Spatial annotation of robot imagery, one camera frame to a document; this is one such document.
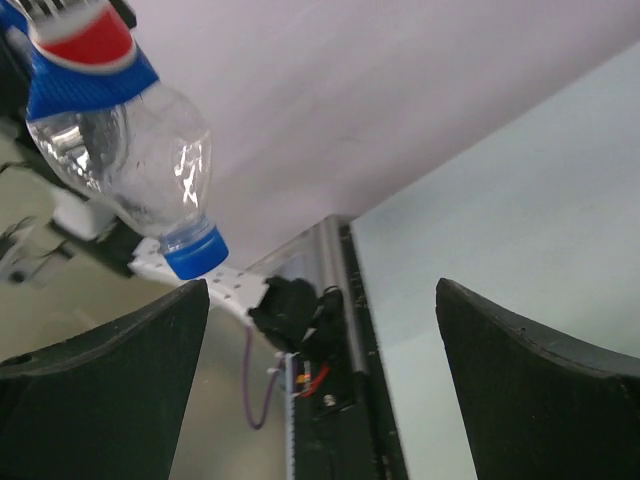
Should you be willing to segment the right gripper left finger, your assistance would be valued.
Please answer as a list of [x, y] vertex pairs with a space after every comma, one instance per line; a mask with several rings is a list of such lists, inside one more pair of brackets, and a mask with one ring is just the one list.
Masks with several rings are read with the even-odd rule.
[[204, 281], [191, 281], [3, 361], [2, 478], [168, 478], [208, 313]]

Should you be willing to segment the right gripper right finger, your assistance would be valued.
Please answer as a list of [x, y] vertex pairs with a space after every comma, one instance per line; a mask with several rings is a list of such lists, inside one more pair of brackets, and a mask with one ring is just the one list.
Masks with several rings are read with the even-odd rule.
[[638, 358], [445, 278], [436, 315], [478, 478], [638, 478]]

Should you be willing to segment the clear bottle blue cap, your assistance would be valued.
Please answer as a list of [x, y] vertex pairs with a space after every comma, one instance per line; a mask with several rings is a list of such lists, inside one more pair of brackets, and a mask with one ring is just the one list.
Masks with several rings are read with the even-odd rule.
[[108, 1], [5, 1], [4, 25], [30, 44], [26, 126], [67, 185], [158, 242], [183, 280], [229, 250], [207, 215], [212, 134], [199, 109], [164, 85]]

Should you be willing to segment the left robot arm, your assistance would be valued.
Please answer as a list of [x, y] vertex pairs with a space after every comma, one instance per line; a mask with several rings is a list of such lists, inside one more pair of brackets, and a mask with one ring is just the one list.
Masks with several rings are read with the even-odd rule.
[[303, 279], [225, 266], [228, 249], [206, 216], [211, 134], [182, 94], [154, 84], [131, 101], [39, 123], [26, 119], [27, 40], [1, 37], [1, 120], [54, 187], [52, 224], [124, 276], [167, 284], [203, 279], [213, 304], [261, 331], [278, 350], [321, 362], [345, 332], [344, 296]]

